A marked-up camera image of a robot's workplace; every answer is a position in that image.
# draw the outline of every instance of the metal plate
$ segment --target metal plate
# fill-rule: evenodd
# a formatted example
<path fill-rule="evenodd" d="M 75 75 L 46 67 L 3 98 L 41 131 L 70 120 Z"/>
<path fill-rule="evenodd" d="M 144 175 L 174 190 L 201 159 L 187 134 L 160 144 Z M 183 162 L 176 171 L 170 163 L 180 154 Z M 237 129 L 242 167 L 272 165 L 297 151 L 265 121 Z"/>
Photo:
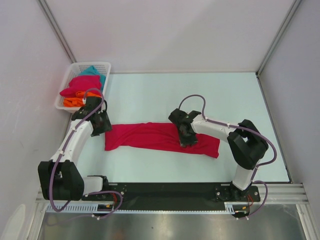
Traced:
<path fill-rule="evenodd" d="M 46 213 L 38 240 L 306 240 L 296 205 L 266 205 L 249 220 L 210 214 L 114 214 L 99 221 Z"/>

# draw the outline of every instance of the folded clothes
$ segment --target folded clothes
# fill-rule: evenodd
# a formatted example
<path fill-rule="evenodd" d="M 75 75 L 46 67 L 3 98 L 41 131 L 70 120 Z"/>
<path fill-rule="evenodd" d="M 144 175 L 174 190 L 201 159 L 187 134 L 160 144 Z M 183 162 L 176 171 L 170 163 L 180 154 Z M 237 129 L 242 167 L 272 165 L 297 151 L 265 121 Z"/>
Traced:
<path fill-rule="evenodd" d="M 60 92 L 60 95 L 65 98 L 76 98 L 77 92 L 85 92 L 91 88 L 101 89 L 100 76 L 76 76 L 69 82 L 69 87 Z M 100 96 L 100 93 L 96 90 L 91 92 Z"/>
<path fill-rule="evenodd" d="M 65 97 L 63 100 L 63 106 L 72 108 L 72 107 L 83 107 L 84 104 L 84 96 L 85 96 L 85 91 L 78 91 L 75 95 L 76 97 Z M 100 97 L 98 94 L 94 94 L 92 92 L 88 92 L 86 94 L 87 97 Z"/>
<path fill-rule="evenodd" d="M 202 154 L 212 158 L 219 156 L 220 140 L 205 134 L 196 135 L 198 142 L 193 146 L 181 147 L 177 127 L 173 123 L 138 123 L 112 125 L 105 133 L 105 150 L 119 146 L 163 150 L 186 154 Z"/>
<path fill-rule="evenodd" d="M 104 85 L 106 82 L 106 76 L 100 74 L 100 72 L 94 66 L 88 67 L 86 70 L 81 72 L 78 76 L 84 76 L 84 75 L 99 75 L 100 76 L 100 83 L 102 85 L 101 91 L 104 89 Z"/>

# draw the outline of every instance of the orange cloth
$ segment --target orange cloth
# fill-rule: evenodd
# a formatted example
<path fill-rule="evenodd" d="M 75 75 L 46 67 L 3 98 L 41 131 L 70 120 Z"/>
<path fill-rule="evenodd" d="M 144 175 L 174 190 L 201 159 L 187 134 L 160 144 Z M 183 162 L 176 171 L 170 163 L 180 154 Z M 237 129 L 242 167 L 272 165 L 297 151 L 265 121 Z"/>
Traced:
<path fill-rule="evenodd" d="M 83 98 L 85 96 L 85 91 L 77 91 L 75 93 L 76 97 L 65 97 L 63 100 L 63 106 L 68 107 L 68 108 L 73 108 L 73 107 L 83 107 L 85 104 L 83 102 Z M 86 94 L 87 97 L 99 97 L 100 95 L 94 94 L 92 92 L 88 92 Z"/>

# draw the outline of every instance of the teal cloth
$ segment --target teal cloth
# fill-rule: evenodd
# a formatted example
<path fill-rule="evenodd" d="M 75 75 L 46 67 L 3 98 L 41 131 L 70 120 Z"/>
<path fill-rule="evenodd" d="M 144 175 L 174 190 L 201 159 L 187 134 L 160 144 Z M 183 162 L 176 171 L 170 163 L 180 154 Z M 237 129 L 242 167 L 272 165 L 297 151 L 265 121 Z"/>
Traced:
<path fill-rule="evenodd" d="M 83 76 L 83 75 L 99 75 L 100 76 L 100 83 L 101 83 L 101 91 L 104 89 L 105 82 L 106 82 L 106 76 L 100 74 L 100 72 L 94 67 L 90 66 L 83 72 L 81 72 L 78 76 Z"/>

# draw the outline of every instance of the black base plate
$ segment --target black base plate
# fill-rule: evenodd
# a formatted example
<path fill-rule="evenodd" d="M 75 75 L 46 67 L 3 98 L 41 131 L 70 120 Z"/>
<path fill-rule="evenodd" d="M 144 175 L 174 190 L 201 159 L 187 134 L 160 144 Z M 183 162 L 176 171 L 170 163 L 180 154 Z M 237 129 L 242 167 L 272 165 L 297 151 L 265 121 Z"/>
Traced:
<path fill-rule="evenodd" d="M 259 202 L 258 187 L 250 186 L 238 199 L 230 194 L 230 184 L 225 182 L 197 183 L 110 183 L 109 190 L 123 196 L 120 210 L 131 211 L 224 211 L 224 202 L 248 203 L 248 195 Z M 84 201 L 113 201 L 110 194 L 101 194 Z"/>

